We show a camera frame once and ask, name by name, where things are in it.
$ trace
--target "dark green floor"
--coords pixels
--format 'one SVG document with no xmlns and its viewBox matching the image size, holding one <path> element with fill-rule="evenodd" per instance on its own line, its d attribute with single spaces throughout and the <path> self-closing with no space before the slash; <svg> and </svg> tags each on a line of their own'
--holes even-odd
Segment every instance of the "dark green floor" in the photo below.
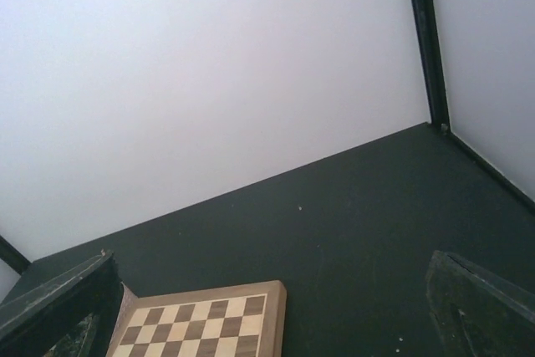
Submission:
<svg viewBox="0 0 535 357">
<path fill-rule="evenodd" d="M 535 217 L 425 125 L 44 258 L 9 297 L 102 248 L 140 296 L 281 279 L 286 356 L 441 355 L 435 249 L 535 292 Z"/>
</svg>

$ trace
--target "chessboard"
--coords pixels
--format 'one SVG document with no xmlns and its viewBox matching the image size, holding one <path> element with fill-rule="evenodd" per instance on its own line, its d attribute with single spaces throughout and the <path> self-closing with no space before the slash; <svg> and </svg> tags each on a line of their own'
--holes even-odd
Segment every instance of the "chessboard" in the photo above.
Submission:
<svg viewBox="0 0 535 357">
<path fill-rule="evenodd" d="M 279 357 L 279 281 L 138 298 L 108 357 Z"/>
</svg>

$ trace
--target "chessboard square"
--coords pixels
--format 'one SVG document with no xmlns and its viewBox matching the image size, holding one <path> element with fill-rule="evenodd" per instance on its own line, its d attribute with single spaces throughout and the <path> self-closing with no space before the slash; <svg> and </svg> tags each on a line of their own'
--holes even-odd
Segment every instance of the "chessboard square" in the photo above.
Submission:
<svg viewBox="0 0 535 357">
<path fill-rule="evenodd" d="M 234 357 L 237 347 L 237 338 L 220 338 L 214 357 Z"/>
<path fill-rule="evenodd" d="M 145 357 L 145 353 L 149 348 L 148 344 L 134 344 L 132 351 L 128 357 Z"/>
<path fill-rule="evenodd" d="M 168 305 L 165 307 L 158 324 L 173 324 L 175 322 L 176 315 L 178 314 L 178 307 L 178 305 Z"/>
<path fill-rule="evenodd" d="M 249 297 L 245 302 L 243 315 L 259 315 L 264 312 L 265 296 Z"/>
<path fill-rule="evenodd" d="M 236 357 L 256 357 L 258 336 L 240 336 L 237 340 Z"/>
<path fill-rule="evenodd" d="M 181 351 L 181 346 L 182 342 L 167 342 L 161 352 L 161 357 L 177 357 Z"/>
<path fill-rule="evenodd" d="M 150 342 L 166 342 L 167 338 L 169 337 L 169 333 L 171 331 L 172 326 L 173 324 L 156 325 L 156 330 L 154 331 L 154 335 L 152 336 L 152 340 Z"/>
<path fill-rule="evenodd" d="M 211 301 L 201 301 L 195 304 L 192 321 L 205 321 L 208 319 L 208 313 L 210 313 Z"/>
<path fill-rule="evenodd" d="M 204 325 L 204 332 L 202 332 L 203 339 L 218 338 L 221 335 L 221 329 L 223 327 L 223 318 L 208 319 Z"/>
<path fill-rule="evenodd" d="M 202 337 L 202 332 L 204 332 L 205 323 L 206 321 L 191 321 L 187 326 L 184 340 L 200 339 Z"/>
<path fill-rule="evenodd" d="M 164 309 L 150 309 L 149 313 L 147 314 L 147 318 L 143 325 L 156 325 L 158 324 L 158 321 L 160 321 L 160 317 L 163 314 Z"/>
<path fill-rule="evenodd" d="M 195 309 L 195 304 L 181 305 L 175 317 L 175 322 L 189 322 Z"/>
<path fill-rule="evenodd" d="M 181 351 L 178 353 L 178 357 L 195 357 L 200 342 L 200 339 L 184 340 L 182 342 Z"/>
<path fill-rule="evenodd" d="M 143 326 L 149 311 L 150 309 L 137 309 L 132 315 L 132 318 L 130 318 L 128 326 Z"/>
<path fill-rule="evenodd" d="M 249 315 L 242 318 L 242 327 L 240 328 L 240 336 L 248 336 L 252 334 L 260 334 L 262 330 L 262 315 Z"/>
<path fill-rule="evenodd" d="M 122 344 L 115 349 L 114 357 L 130 357 L 130 351 L 134 348 L 133 344 Z"/>
<path fill-rule="evenodd" d="M 222 338 L 231 338 L 240 334 L 242 317 L 225 318 L 221 329 Z"/>
<path fill-rule="evenodd" d="M 137 344 L 150 343 L 154 332 L 156 331 L 157 325 L 146 325 L 141 327 L 140 334 L 138 334 L 135 342 Z"/>
<path fill-rule="evenodd" d="M 245 297 L 231 298 L 228 300 L 227 311 L 225 312 L 226 318 L 241 317 L 245 310 Z"/>
<path fill-rule="evenodd" d="M 121 339 L 121 344 L 134 344 L 135 340 L 137 339 L 138 335 L 140 334 L 141 327 L 140 326 L 134 326 L 131 328 L 128 328 L 123 335 L 123 339 Z"/>
<path fill-rule="evenodd" d="M 145 357 L 161 357 L 162 351 L 164 351 L 165 343 L 151 343 L 145 353 Z"/>
<path fill-rule="evenodd" d="M 228 305 L 228 300 L 214 301 L 210 306 L 208 319 L 225 318 L 227 305 Z"/>
<path fill-rule="evenodd" d="M 196 357 L 214 357 L 219 339 L 201 339 Z"/>
<path fill-rule="evenodd" d="M 171 326 L 171 331 L 167 337 L 168 342 L 176 342 L 184 340 L 189 322 L 177 322 Z"/>
</svg>

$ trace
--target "black frame edge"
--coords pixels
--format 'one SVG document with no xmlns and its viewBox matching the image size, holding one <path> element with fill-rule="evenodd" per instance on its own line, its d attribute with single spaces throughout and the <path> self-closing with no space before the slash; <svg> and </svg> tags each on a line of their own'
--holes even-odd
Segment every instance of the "black frame edge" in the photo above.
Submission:
<svg viewBox="0 0 535 357">
<path fill-rule="evenodd" d="M 30 266 L 29 260 L 2 236 L 0 236 L 0 258 L 19 275 Z"/>
<path fill-rule="evenodd" d="M 113 252 L 92 257 L 3 304 L 0 354 L 43 355 L 81 319 L 94 314 L 96 332 L 84 355 L 104 356 L 123 294 Z"/>
<path fill-rule="evenodd" d="M 449 132 L 446 136 L 458 149 L 467 155 L 472 161 L 483 169 L 494 181 L 496 181 L 503 189 L 511 194 L 518 202 L 526 207 L 532 215 L 535 216 L 535 201 L 526 195 L 522 190 L 512 184 L 500 171 L 498 171 L 489 162 L 483 159 L 477 152 L 475 152 L 467 143 L 457 137 L 455 134 Z"/>
<path fill-rule="evenodd" d="M 447 132 L 450 130 L 450 116 L 433 0 L 412 0 L 412 10 L 420 45 L 431 124 Z"/>
</svg>

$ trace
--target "white wall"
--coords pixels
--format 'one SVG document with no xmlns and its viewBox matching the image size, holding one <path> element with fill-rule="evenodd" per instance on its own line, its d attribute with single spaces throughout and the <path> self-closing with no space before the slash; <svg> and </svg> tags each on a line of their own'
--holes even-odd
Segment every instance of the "white wall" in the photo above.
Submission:
<svg viewBox="0 0 535 357">
<path fill-rule="evenodd" d="M 535 0 L 434 0 L 451 127 L 535 199 Z"/>
<path fill-rule="evenodd" d="M 28 258 L 428 119 L 410 0 L 1 7 L 0 232 Z"/>
<path fill-rule="evenodd" d="M 0 259 L 0 302 L 8 295 L 20 275 L 13 271 L 3 260 Z"/>
</svg>

